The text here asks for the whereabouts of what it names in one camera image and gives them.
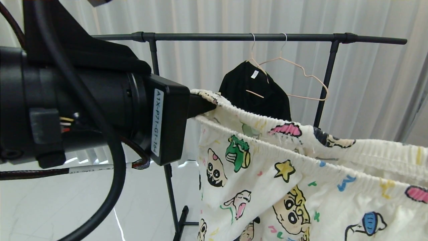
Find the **black metal rack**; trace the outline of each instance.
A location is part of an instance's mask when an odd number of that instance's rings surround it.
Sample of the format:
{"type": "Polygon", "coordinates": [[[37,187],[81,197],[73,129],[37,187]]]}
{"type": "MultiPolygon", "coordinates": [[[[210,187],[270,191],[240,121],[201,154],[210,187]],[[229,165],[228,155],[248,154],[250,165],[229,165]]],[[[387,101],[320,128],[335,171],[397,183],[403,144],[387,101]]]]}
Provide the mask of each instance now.
{"type": "MultiPolygon", "coordinates": [[[[145,33],[135,32],[131,34],[112,34],[112,35],[95,35],[93,36],[101,40],[133,40],[138,42],[149,42],[150,52],[152,54],[153,72],[159,75],[159,63],[156,41],[285,41],[285,36],[282,33],[269,34],[254,34],[250,33],[145,33]]],[[[327,62],[327,69],[324,75],[324,84],[328,87],[330,83],[331,73],[333,71],[334,60],[339,48],[339,44],[347,44],[353,42],[369,42],[369,43],[387,43],[400,44],[407,43],[407,39],[375,37],[375,36],[358,36],[353,33],[333,33],[333,34],[287,34],[287,41],[304,41],[304,42],[331,42],[330,55],[327,62]]],[[[325,89],[321,90],[320,99],[326,96],[325,89]]],[[[315,115],[314,126],[318,127],[321,114],[324,108],[324,101],[318,103],[317,112],[315,115]]],[[[183,233],[184,226],[197,226],[198,222],[187,222],[186,218],[189,213],[189,208],[184,206],[183,211],[178,220],[177,210],[175,207],[174,192],[172,190],[172,169],[171,165],[167,164],[164,167],[166,185],[168,188],[169,202],[171,204],[172,218],[175,227],[174,241],[179,241],[183,233]]]]}

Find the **clothes hanger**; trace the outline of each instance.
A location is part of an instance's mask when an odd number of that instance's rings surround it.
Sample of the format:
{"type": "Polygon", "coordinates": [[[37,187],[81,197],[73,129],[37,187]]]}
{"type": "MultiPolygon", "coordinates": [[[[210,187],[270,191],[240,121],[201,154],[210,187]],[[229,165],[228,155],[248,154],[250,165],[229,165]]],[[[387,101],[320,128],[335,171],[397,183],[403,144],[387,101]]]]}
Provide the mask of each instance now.
{"type": "Polygon", "coordinates": [[[287,59],[285,59],[285,58],[283,58],[282,57],[282,49],[284,48],[284,46],[285,46],[285,44],[287,43],[287,34],[285,34],[285,33],[282,33],[282,34],[284,34],[285,35],[285,42],[284,42],[284,45],[282,46],[282,48],[281,48],[281,51],[279,52],[279,57],[278,58],[274,58],[274,59],[271,59],[271,60],[268,60],[268,61],[265,61],[265,62],[263,62],[263,63],[261,63],[260,65],[262,65],[262,64],[264,64],[264,63],[269,63],[269,62],[272,62],[272,61],[274,61],[274,60],[283,60],[283,61],[285,61],[285,62],[288,62],[288,63],[291,63],[291,64],[293,64],[293,65],[295,65],[295,66],[297,66],[297,67],[299,67],[299,68],[301,68],[302,70],[303,70],[303,75],[305,76],[305,77],[313,77],[313,78],[315,78],[318,82],[320,82],[321,83],[321,85],[323,86],[323,88],[325,89],[325,91],[326,91],[326,96],[325,96],[325,98],[324,99],[317,99],[317,98],[311,98],[311,97],[305,97],[305,96],[298,96],[298,95],[290,95],[290,94],[287,94],[288,96],[293,96],[293,97],[299,97],[299,98],[303,98],[303,99],[312,99],[312,100],[319,100],[319,101],[325,101],[325,100],[327,100],[328,99],[328,97],[330,96],[330,93],[328,92],[328,88],[327,88],[327,86],[320,80],[320,79],[318,79],[316,76],[314,76],[314,75],[306,75],[306,73],[305,73],[305,69],[302,67],[302,66],[300,66],[300,65],[298,65],[298,64],[296,64],[296,63],[294,63],[294,62],[291,62],[291,61],[289,61],[289,60],[287,60],[287,59]]]}
{"type": "MultiPolygon", "coordinates": [[[[253,39],[254,39],[254,41],[253,41],[253,46],[251,47],[251,55],[250,55],[250,57],[251,58],[249,58],[248,60],[246,60],[247,62],[250,62],[251,60],[256,64],[256,66],[265,74],[265,76],[266,76],[266,80],[267,80],[267,83],[269,83],[269,79],[268,79],[268,74],[266,73],[266,71],[262,68],[262,67],[260,67],[260,65],[257,63],[257,61],[254,59],[254,56],[253,56],[253,50],[254,50],[254,45],[256,44],[256,36],[254,36],[254,34],[253,33],[251,33],[251,35],[253,36],[253,39]]],[[[258,97],[260,97],[260,98],[264,98],[263,96],[261,96],[261,95],[259,95],[259,94],[257,94],[257,93],[254,93],[254,92],[252,92],[252,91],[250,91],[250,90],[245,90],[246,92],[249,92],[249,93],[251,93],[251,94],[254,94],[254,95],[257,95],[258,97]]]]}

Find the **white curtain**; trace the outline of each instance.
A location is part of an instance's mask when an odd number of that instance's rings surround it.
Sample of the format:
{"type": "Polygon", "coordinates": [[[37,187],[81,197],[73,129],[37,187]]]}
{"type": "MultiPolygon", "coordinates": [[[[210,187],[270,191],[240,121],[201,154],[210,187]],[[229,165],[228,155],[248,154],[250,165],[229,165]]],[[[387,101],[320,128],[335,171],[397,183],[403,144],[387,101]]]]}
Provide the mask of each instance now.
{"type": "MultiPolygon", "coordinates": [[[[23,26],[20,1],[1,0],[23,26]]],[[[61,1],[89,34],[344,33],[406,38],[406,45],[341,44],[320,127],[342,138],[399,141],[419,104],[428,52],[426,0],[115,0],[92,8],[61,1]]],[[[1,45],[18,46],[4,19],[1,45]]],[[[151,64],[149,45],[120,41],[151,64]]],[[[158,42],[160,75],[192,88],[218,90],[223,76],[249,57],[251,42],[158,42]]],[[[281,42],[257,42],[260,63],[277,57],[281,42]]],[[[323,79],[328,42],[288,42],[283,56],[323,79]]],[[[320,85],[284,62],[265,69],[285,92],[318,97],[320,85]]],[[[290,97],[291,117],[313,124],[317,102],[290,97]]],[[[194,159],[199,130],[189,121],[183,159],[194,159]]]]}

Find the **white floor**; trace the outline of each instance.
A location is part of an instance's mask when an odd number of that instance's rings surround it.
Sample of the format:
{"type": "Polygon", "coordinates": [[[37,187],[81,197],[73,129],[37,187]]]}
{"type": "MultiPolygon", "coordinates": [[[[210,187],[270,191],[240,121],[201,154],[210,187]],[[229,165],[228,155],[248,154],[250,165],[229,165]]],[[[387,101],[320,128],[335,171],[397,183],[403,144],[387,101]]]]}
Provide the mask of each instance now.
{"type": "MultiPolygon", "coordinates": [[[[1,171],[36,169],[37,163],[2,164],[1,171]]],[[[58,240],[84,223],[100,206],[113,171],[0,182],[1,241],[58,240]]],[[[199,178],[196,162],[173,164],[178,218],[184,205],[187,221],[199,221],[199,178]]],[[[182,241],[196,240],[197,226],[184,229],[182,241]]],[[[128,169],[119,201],[86,241],[168,241],[174,237],[163,167],[128,169]]]]}

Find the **cartoon print shorts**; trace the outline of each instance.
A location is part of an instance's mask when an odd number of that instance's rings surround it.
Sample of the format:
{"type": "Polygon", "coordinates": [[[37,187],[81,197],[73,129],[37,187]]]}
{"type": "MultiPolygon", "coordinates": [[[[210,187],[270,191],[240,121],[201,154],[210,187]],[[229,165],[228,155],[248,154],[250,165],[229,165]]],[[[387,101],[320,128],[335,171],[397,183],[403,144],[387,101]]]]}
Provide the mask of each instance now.
{"type": "Polygon", "coordinates": [[[428,149],[242,111],[197,116],[198,241],[427,240],[428,149]]]}

